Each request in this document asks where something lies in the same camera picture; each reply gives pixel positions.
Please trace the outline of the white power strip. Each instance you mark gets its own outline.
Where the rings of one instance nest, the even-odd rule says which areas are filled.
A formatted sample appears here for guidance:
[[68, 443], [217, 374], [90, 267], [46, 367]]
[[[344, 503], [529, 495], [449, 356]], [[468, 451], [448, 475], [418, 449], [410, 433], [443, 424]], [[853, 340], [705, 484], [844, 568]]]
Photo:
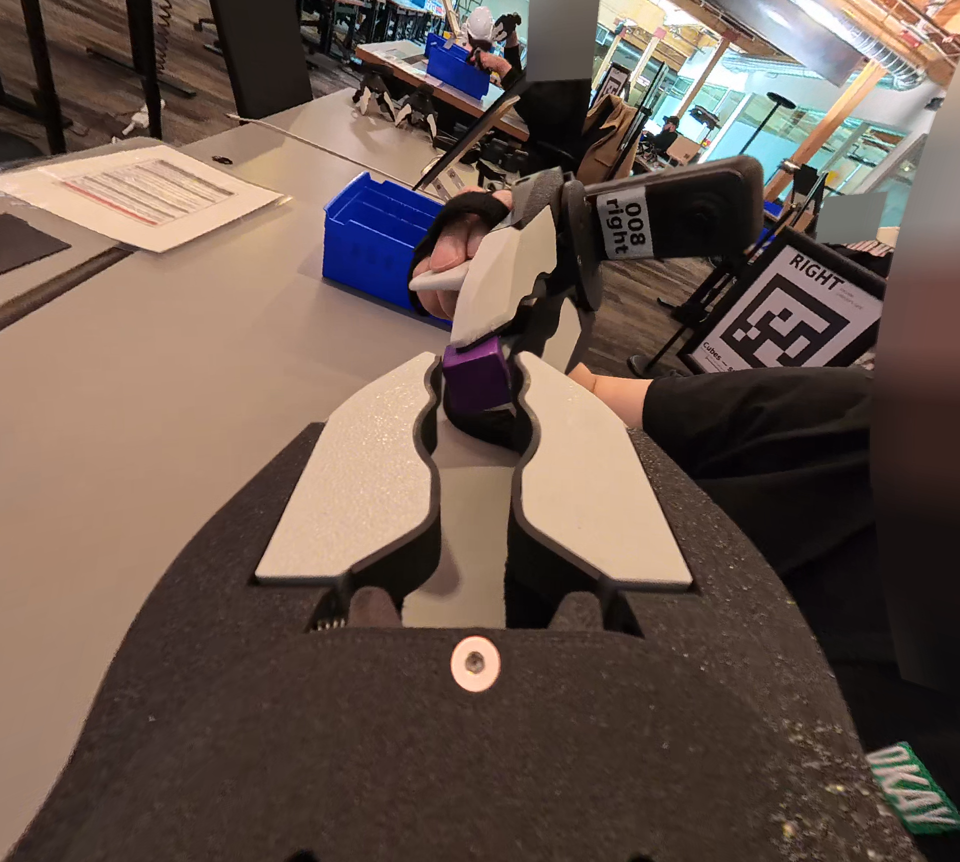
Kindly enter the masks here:
[[163, 115], [160, 116], [159, 122], [159, 134], [155, 134], [151, 128], [151, 118], [149, 106], [145, 103], [137, 112], [133, 113], [130, 116], [129, 122], [122, 129], [119, 136], [115, 136], [113, 141], [117, 142], [120, 139], [125, 139], [132, 137], [137, 133], [145, 133], [148, 136], [153, 138], [162, 139], [163, 138]]

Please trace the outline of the person's right forearm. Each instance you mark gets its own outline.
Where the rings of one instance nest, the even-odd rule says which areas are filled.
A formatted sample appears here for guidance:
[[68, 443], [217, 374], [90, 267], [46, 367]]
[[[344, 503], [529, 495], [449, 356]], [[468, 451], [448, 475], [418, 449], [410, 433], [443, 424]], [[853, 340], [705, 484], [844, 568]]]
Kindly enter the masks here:
[[567, 375], [602, 401], [627, 428], [643, 428], [644, 404], [654, 380], [597, 375], [582, 363]]

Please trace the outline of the black desk inlay plate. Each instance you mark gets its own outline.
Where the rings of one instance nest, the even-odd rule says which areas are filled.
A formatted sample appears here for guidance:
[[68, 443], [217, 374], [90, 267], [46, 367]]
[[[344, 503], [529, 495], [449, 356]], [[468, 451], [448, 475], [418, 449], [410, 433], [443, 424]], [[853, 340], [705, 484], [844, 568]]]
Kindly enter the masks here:
[[54, 235], [10, 213], [1, 214], [1, 275], [71, 248]]

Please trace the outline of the wooden edged desk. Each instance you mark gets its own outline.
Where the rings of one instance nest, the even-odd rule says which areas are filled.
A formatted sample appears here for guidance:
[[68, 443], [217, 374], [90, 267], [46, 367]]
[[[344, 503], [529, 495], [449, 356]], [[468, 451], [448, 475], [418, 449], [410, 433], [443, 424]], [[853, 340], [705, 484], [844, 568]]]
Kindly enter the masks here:
[[388, 67], [394, 77], [411, 87], [431, 87], [436, 100], [473, 118], [480, 117], [502, 96], [501, 88], [490, 86], [482, 98], [476, 99], [430, 76], [421, 47], [411, 40], [361, 43], [353, 53], [363, 63]]

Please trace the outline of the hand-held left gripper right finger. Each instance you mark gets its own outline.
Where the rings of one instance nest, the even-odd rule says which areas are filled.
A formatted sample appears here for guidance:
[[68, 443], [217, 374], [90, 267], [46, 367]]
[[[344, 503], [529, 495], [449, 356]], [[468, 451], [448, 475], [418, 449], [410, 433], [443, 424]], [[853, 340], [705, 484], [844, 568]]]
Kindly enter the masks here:
[[532, 352], [514, 363], [519, 459], [510, 489], [510, 571], [557, 608], [588, 592], [688, 593], [693, 576], [627, 426]]

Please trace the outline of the blue plastic bin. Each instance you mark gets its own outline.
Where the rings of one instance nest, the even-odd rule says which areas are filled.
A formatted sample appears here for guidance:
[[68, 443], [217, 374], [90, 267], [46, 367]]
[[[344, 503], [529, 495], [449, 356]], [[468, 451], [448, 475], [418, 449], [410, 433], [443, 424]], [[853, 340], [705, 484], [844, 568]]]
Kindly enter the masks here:
[[380, 304], [414, 313], [414, 250], [441, 209], [436, 199], [365, 171], [324, 208], [320, 276]]
[[462, 93], [482, 99], [489, 91], [490, 76], [468, 61], [469, 50], [441, 35], [429, 32], [425, 40], [426, 73]]

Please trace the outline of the black framed marker sign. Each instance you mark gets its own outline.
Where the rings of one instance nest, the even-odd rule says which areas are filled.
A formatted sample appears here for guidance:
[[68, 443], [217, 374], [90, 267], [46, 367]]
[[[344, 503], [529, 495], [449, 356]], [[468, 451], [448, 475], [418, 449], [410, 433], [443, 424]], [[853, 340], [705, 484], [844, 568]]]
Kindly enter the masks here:
[[629, 68], [617, 62], [610, 62], [594, 89], [590, 107], [596, 107], [608, 96], [623, 97], [624, 91], [629, 94], [631, 76], [632, 71]]
[[678, 351], [695, 374], [849, 367], [875, 346], [886, 280], [781, 232]]

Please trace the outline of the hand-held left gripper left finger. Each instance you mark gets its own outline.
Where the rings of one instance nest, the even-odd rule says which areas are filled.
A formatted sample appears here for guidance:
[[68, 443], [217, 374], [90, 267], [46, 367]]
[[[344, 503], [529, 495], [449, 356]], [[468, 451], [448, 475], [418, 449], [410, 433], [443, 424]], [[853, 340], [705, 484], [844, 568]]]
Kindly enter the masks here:
[[441, 555], [441, 360], [423, 352], [358, 390], [324, 423], [255, 570], [260, 585], [373, 587], [398, 608]]

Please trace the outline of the black pole with round disc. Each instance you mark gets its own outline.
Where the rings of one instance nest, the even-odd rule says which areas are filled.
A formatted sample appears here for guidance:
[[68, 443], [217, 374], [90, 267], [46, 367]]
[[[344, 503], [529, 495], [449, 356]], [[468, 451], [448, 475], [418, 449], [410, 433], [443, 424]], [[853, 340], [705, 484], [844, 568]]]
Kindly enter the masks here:
[[757, 137], [763, 132], [768, 122], [780, 109], [786, 109], [787, 111], [793, 111], [796, 109], [796, 104], [793, 102], [793, 100], [778, 92], [771, 90], [766, 93], [766, 96], [771, 103], [769, 111], [765, 113], [762, 120], [755, 127], [746, 142], [740, 148], [738, 153], [739, 155], [745, 155], [747, 153]]

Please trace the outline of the paper in plastic sleeve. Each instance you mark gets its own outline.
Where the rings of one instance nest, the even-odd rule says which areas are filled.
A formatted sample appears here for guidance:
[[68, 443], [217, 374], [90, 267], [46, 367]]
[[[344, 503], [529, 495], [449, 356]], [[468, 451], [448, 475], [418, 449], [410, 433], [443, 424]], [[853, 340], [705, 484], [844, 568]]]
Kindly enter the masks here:
[[164, 254], [286, 200], [165, 144], [6, 170], [2, 194]]

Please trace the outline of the black mesh chair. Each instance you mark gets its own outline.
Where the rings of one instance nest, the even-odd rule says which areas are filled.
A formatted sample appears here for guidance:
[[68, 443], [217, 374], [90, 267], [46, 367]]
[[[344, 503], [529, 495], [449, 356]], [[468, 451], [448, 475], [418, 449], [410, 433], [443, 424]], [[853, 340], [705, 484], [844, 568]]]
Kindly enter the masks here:
[[208, 1], [242, 120], [313, 99], [296, 0]]

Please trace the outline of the spare black white gripper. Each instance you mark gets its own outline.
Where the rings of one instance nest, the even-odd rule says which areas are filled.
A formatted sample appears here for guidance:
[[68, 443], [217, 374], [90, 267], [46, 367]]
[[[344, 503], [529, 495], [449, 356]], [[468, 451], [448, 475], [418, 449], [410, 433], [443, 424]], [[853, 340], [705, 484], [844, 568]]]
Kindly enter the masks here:
[[379, 113], [396, 123], [398, 119], [397, 106], [393, 100], [386, 82], [390, 75], [387, 69], [371, 68], [364, 72], [361, 83], [353, 94], [354, 108], [363, 115]]
[[435, 140], [438, 131], [438, 113], [434, 105], [434, 88], [421, 86], [415, 88], [398, 103], [393, 124], [396, 127], [409, 123], [413, 128], [425, 129], [431, 140]]

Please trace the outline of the brown jacket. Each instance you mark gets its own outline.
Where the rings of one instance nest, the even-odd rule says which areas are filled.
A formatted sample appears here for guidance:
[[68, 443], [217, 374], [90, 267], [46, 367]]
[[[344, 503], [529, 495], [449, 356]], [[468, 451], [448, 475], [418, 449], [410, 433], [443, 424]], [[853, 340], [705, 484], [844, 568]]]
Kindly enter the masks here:
[[625, 179], [633, 172], [640, 145], [642, 115], [610, 93], [589, 110], [582, 129], [583, 154], [576, 171], [585, 186]]

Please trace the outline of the purple wooden cube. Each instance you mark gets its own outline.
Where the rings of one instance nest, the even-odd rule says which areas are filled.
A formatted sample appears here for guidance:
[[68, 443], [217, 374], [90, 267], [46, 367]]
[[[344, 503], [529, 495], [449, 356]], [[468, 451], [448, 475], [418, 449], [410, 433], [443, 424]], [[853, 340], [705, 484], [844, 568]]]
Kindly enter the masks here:
[[447, 346], [441, 368], [445, 406], [455, 415], [476, 415], [512, 402], [511, 370], [496, 335], [465, 349]]

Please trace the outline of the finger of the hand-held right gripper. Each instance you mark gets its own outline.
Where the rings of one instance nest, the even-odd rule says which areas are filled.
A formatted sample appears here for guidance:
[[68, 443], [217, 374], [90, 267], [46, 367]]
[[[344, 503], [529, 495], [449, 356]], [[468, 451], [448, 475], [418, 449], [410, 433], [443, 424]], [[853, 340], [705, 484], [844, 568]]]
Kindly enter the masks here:
[[545, 298], [526, 309], [515, 340], [516, 355], [532, 353], [567, 375], [583, 331], [576, 304], [570, 298]]
[[459, 291], [452, 345], [469, 347], [498, 333], [516, 316], [537, 279], [557, 266], [557, 230], [551, 206], [524, 227], [494, 229], [481, 241]]

